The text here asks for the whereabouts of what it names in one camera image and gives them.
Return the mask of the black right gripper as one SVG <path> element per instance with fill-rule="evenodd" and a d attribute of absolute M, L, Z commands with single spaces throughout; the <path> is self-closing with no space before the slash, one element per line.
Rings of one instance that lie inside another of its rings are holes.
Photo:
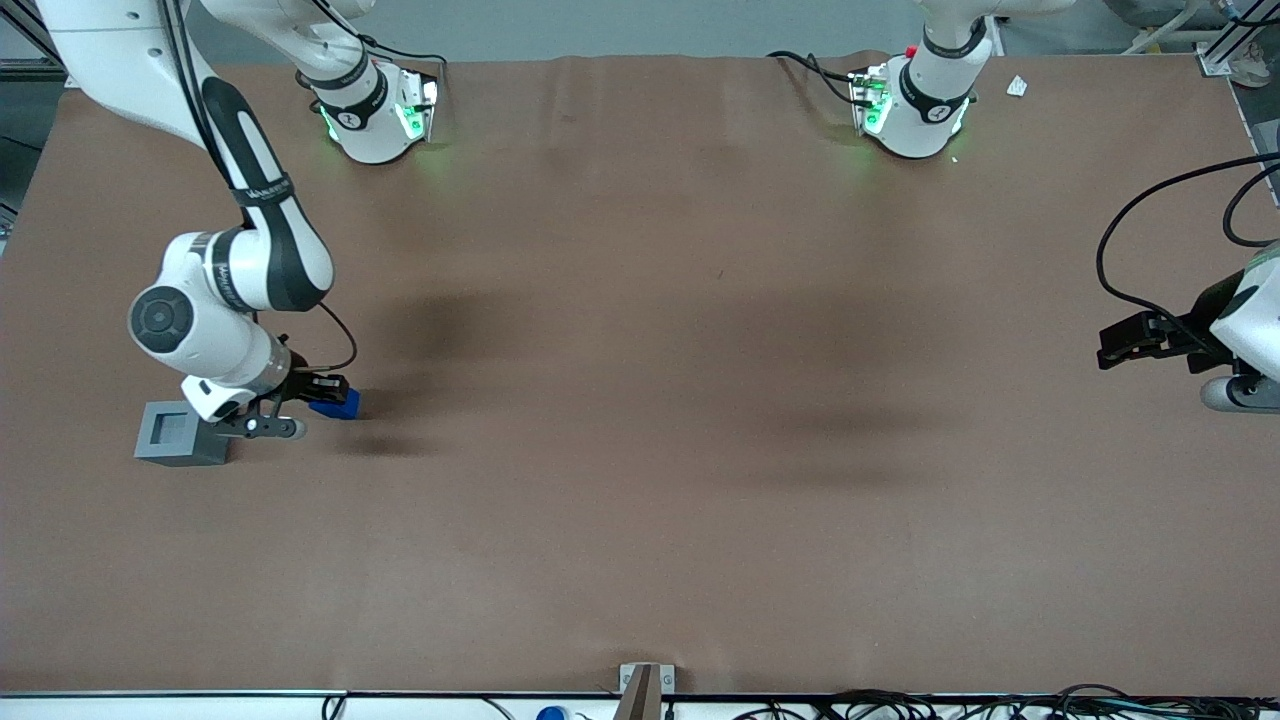
<path fill-rule="evenodd" d="M 307 404 L 346 405 L 349 382 L 342 374 L 319 374 L 306 366 L 293 366 L 285 379 L 271 392 L 279 406 L 300 400 Z"/>

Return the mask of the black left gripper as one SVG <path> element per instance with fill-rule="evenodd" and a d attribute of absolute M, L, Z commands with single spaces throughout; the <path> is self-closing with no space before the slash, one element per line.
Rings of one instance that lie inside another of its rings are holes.
<path fill-rule="evenodd" d="M 1172 319 L 1166 320 L 1157 311 L 1139 311 L 1103 328 L 1096 354 L 1097 368 L 1106 372 L 1129 361 L 1183 356 L 1192 374 L 1230 365 L 1233 352 L 1210 327 L 1235 296 L 1243 275 L 1239 270 L 1204 288 L 1187 313 Z"/>

